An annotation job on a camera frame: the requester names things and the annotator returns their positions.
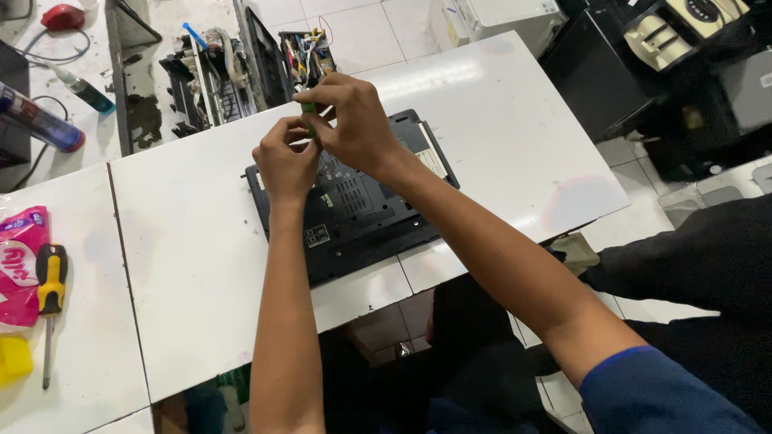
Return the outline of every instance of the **toolbox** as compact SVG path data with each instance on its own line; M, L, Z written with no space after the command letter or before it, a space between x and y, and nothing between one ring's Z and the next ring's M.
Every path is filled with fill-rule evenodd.
M260 22L250 7L245 9L245 20L249 30L249 41L252 47L252 58L256 62L256 86L259 86L268 108L280 106L292 101L292 95L297 93L302 85L308 82L309 87L324 78L324 75L337 70L327 40L327 32L320 36L310 57L310 68L306 67L308 55L305 49L299 48L299 40L306 38L308 32L279 32L280 43L277 43ZM298 58L302 57L298 67Z

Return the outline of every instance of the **person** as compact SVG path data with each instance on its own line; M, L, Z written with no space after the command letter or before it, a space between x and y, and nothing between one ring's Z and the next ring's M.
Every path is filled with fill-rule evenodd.
M294 98L315 103L317 113L331 108L324 116L283 118L252 153L271 203L250 384L253 432L330 428L303 255L303 207L322 149L392 188L437 228L479 286L550 349L597 431L761 432L735 405L649 346L545 249L403 148L373 85L332 73ZM306 125L318 137L296 144L309 137ZM429 402L428 432L538 430L527 420L480 414L471 397L443 392Z
M720 312L625 323L772 431L772 195L701 209L675 231L598 255L579 276L596 291ZM537 374L560 370L543 345L528 351Z

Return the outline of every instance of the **yellow screwdriver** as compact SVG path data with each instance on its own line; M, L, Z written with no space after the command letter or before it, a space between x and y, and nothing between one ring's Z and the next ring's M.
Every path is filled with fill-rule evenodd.
M51 382L51 335L53 318L62 313L64 280L67 277L67 251L59 244L43 244L35 261L38 277L40 316L46 319L46 358L43 362L43 390Z

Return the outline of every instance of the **black cloth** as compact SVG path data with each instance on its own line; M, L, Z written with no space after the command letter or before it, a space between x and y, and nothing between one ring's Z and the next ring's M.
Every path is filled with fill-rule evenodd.
M503 427L563 432L543 409L533 364L506 311L470 275L435 289L432 315L431 348L375 369L335 331L320 335L329 434L425 434L431 398Z
M772 196L699 210L676 231L599 256L580 276L597 291L721 313L625 322L772 430Z

